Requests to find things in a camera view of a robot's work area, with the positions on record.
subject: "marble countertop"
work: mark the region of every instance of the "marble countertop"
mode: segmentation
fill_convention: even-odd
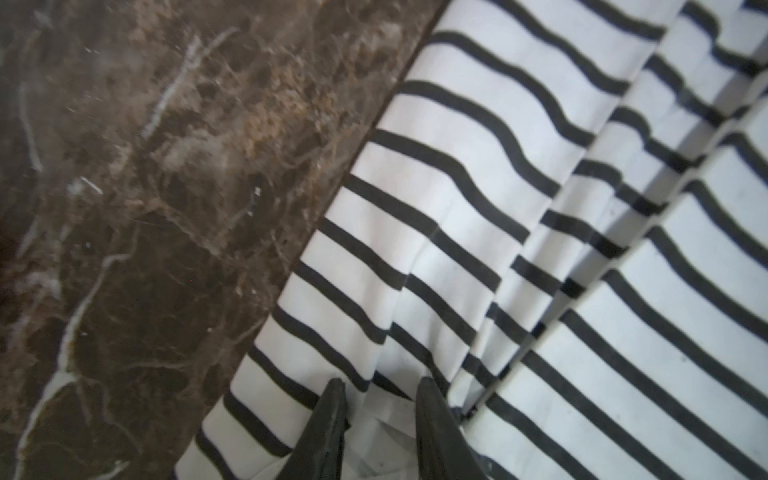
[[[165,478],[442,0],[0,5],[0,478]]]

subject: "black and white striped cloth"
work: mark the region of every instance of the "black and white striped cloth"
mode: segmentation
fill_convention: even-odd
[[[760,0],[454,0],[176,477],[340,377],[343,478],[418,478],[432,376],[495,480],[768,478],[766,61]]]

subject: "brown marble surface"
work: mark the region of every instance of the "brown marble surface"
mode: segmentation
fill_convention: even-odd
[[[167,476],[441,3],[0,2],[0,480]]]

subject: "white fabric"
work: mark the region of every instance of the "white fabric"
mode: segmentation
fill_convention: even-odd
[[[174,474],[273,478],[340,377],[343,478],[417,478],[420,378],[507,369],[497,480],[768,478],[766,60],[757,0],[454,0]]]

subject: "stone surface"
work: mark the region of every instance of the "stone surface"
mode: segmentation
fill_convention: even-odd
[[[441,0],[0,4],[0,478],[165,478]]]

